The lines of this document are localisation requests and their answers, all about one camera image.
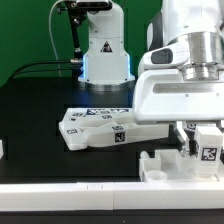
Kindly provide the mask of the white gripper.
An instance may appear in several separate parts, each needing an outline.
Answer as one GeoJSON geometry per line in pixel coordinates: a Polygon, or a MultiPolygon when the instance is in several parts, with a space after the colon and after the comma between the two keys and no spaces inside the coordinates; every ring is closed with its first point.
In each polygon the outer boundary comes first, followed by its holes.
{"type": "Polygon", "coordinates": [[[186,122],[216,122],[224,132],[224,81],[184,81],[177,69],[148,70],[140,75],[133,95],[137,124],[173,123],[181,153],[190,153],[186,122]]]}

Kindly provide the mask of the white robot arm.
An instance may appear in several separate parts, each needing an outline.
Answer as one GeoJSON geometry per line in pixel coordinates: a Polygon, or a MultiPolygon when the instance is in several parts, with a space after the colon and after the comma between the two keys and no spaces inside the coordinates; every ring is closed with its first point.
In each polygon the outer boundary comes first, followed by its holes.
{"type": "Polygon", "coordinates": [[[163,44],[143,55],[133,103],[121,112],[99,108],[78,121],[72,150],[164,138],[190,123],[224,120],[222,0],[163,0],[161,18],[150,24],[163,44]]]}

